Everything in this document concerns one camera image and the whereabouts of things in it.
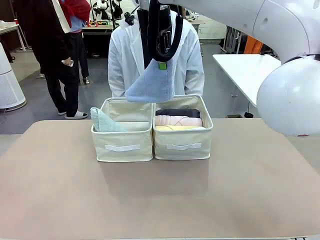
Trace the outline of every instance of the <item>pink folded cloth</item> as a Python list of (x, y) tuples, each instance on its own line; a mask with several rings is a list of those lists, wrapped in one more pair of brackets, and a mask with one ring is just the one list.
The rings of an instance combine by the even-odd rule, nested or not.
[(195, 126), (202, 127), (201, 118), (187, 117), (187, 116), (155, 116), (156, 126)]

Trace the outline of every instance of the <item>basket handle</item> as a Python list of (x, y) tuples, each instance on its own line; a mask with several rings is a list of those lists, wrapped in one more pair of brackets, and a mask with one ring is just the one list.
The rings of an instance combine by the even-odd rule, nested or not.
[(168, 144), (166, 146), (166, 149), (185, 151), (187, 149), (200, 149), (201, 147), (202, 147), (202, 143), (195, 143), (195, 144), (182, 145), (182, 146)]
[(140, 148), (141, 148), (140, 145), (129, 145), (129, 146), (105, 145), (106, 150), (110, 150), (113, 152), (128, 152), (133, 150), (139, 150)]

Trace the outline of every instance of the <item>hand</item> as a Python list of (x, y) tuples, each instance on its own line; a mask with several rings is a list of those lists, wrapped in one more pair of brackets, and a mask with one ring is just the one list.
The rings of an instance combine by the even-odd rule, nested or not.
[(70, 66), (71, 65), (71, 57), (69, 57), (68, 59), (66, 59), (66, 60), (64, 60), (64, 65), (66, 65), (66, 66)]

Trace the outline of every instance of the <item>black folded cloth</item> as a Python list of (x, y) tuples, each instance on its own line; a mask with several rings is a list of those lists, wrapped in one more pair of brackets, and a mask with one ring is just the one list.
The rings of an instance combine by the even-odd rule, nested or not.
[(156, 116), (186, 116), (189, 118), (200, 118), (200, 111), (197, 109), (180, 108), (180, 109), (161, 109), (155, 112)]

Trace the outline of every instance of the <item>yellow folded cloth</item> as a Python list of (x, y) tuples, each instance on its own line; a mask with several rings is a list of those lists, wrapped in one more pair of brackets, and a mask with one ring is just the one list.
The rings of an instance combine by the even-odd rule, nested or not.
[(156, 126), (156, 130), (158, 131), (183, 131), (183, 130), (190, 130), (190, 129), (205, 129), (202, 126)]

